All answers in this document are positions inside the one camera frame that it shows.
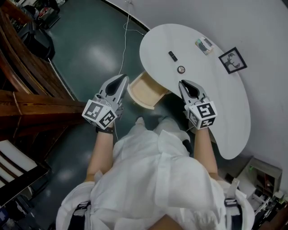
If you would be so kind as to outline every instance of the white shirt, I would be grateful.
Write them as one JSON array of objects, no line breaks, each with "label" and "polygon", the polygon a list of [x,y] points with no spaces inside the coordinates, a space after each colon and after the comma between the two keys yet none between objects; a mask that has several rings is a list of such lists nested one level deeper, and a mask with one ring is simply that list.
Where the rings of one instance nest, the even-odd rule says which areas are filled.
[{"label": "white shirt", "polygon": [[[225,229],[224,190],[229,184],[215,181],[189,154],[175,135],[153,131],[125,137],[113,149],[114,164],[95,182],[85,182],[62,202],[57,230],[67,230],[77,205],[91,201],[85,230],[145,230],[167,214],[183,229]],[[246,208],[246,226],[254,215],[245,196],[237,191]]]}]

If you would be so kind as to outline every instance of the black wrist strap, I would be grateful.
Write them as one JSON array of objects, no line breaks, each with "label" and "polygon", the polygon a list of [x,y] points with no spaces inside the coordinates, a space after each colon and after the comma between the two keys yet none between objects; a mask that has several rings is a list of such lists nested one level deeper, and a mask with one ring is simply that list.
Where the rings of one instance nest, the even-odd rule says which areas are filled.
[{"label": "black wrist strap", "polygon": [[105,128],[105,129],[101,129],[99,127],[96,127],[96,132],[102,132],[102,133],[110,133],[110,134],[113,134],[113,128]]}]

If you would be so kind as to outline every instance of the white cable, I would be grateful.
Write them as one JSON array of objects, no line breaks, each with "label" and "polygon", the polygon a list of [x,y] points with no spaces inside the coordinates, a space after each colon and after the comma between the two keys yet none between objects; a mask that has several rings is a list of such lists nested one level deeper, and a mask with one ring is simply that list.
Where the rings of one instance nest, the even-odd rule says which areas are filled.
[{"label": "white cable", "polygon": [[141,32],[139,32],[138,30],[127,30],[127,31],[136,31],[136,32],[138,32],[138,33],[140,33],[141,35],[143,35],[143,36],[145,36],[145,34],[142,34]]},{"label": "white cable", "polygon": [[125,54],[125,51],[126,51],[126,33],[127,33],[127,26],[128,26],[128,22],[129,22],[129,16],[130,16],[130,8],[128,6],[128,18],[127,18],[127,22],[126,22],[126,28],[125,28],[125,47],[124,47],[124,51],[123,51],[123,55],[122,55],[122,65],[121,65],[121,68],[120,68],[120,71],[119,71],[119,74],[121,73],[121,70],[123,68],[123,64],[124,64],[124,54]]},{"label": "white cable", "polygon": [[114,128],[115,128],[115,134],[116,134],[116,137],[117,137],[117,141],[119,141],[118,135],[117,135],[117,131],[116,131],[116,120],[114,121]]},{"label": "white cable", "polygon": [[[123,51],[123,54],[122,54],[122,64],[121,64],[121,68],[120,68],[120,71],[118,73],[118,75],[120,75],[121,73],[121,70],[123,68],[123,64],[124,64],[124,55],[125,55],[125,51],[126,51],[126,33],[127,33],[127,26],[128,26],[128,23],[129,23],[129,16],[130,16],[130,8],[129,8],[129,5],[128,5],[128,18],[127,18],[127,22],[123,25],[123,27],[126,25],[126,28],[125,28],[125,47],[124,47],[124,51]],[[117,141],[119,141],[118,139],[118,135],[117,135],[117,130],[116,130],[116,121],[114,121],[114,128],[115,128],[115,134],[116,134],[116,138],[117,138]]]},{"label": "white cable", "polygon": [[189,130],[193,129],[194,126],[190,127],[189,129],[187,129],[185,132],[188,132]]}]

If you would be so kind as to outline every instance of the white shoe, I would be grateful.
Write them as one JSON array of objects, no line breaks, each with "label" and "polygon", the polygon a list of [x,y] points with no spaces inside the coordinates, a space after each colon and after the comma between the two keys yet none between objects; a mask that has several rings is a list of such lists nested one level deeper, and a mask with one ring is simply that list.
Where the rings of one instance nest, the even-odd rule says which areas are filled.
[{"label": "white shoe", "polygon": [[145,122],[144,122],[143,117],[139,117],[139,118],[136,120],[135,124],[141,124],[141,125],[145,126]]}]

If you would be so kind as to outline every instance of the desk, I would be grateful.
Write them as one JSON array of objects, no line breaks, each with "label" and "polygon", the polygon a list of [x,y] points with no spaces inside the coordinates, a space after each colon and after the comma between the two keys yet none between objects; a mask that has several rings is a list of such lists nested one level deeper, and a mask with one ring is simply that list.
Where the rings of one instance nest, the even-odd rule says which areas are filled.
[{"label": "desk", "polygon": [[[207,56],[195,45],[202,36],[182,25],[157,26],[143,38],[140,59],[156,82],[179,97],[180,80],[191,80],[204,88],[218,112],[210,130],[220,154],[225,159],[232,159],[241,153],[249,138],[249,103],[239,74],[229,75],[218,58],[224,52],[210,39],[214,49]],[[172,60],[169,51],[178,61]],[[184,66],[185,73],[179,74],[178,66]]]}]

